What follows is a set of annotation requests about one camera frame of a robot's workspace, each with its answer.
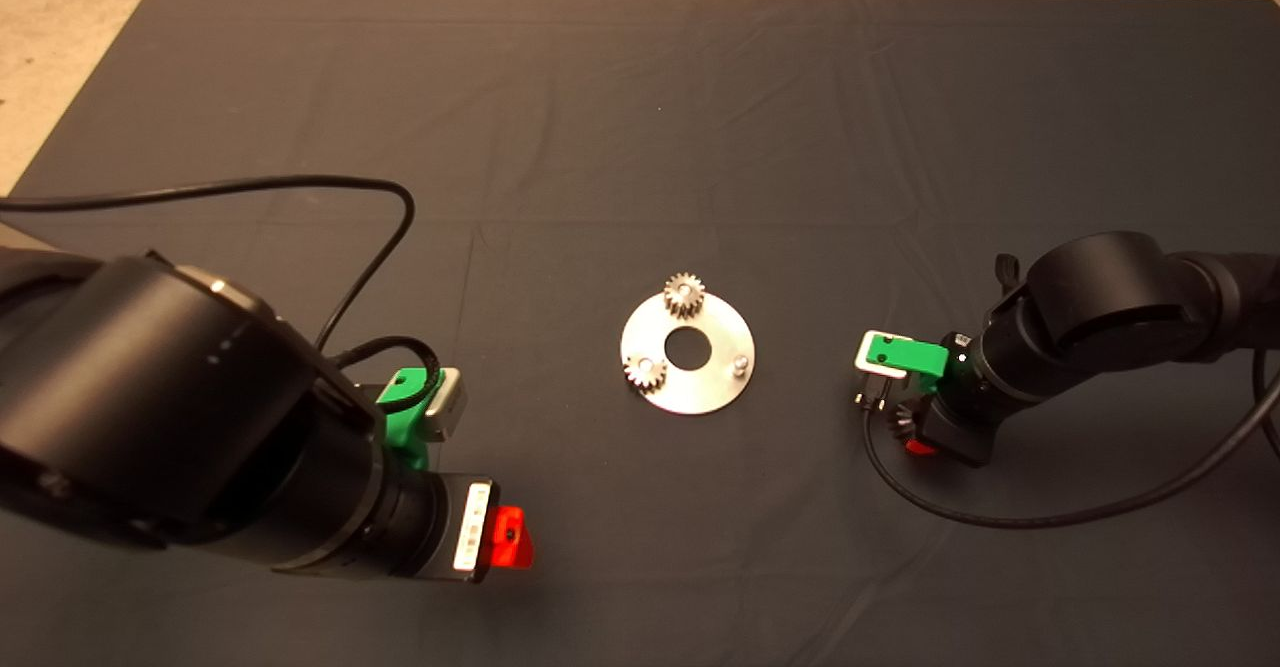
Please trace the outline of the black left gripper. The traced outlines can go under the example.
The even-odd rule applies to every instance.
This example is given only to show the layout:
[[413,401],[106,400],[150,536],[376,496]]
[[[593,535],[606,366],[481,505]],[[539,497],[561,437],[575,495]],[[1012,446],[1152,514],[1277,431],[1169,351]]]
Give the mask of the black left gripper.
[[530,570],[534,540],[525,511],[498,506],[498,481],[481,474],[425,472],[431,520],[404,565],[407,579],[480,584],[490,567]]

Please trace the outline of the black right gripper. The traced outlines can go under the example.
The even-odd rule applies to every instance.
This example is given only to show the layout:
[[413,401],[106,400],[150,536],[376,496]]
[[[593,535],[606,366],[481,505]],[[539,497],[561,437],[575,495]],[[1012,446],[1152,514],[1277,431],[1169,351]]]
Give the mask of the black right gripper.
[[991,390],[940,388],[922,414],[920,439],[905,440],[914,456],[945,456],[979,469],[995,452],[995,437],[1001,422],[1000,398]]

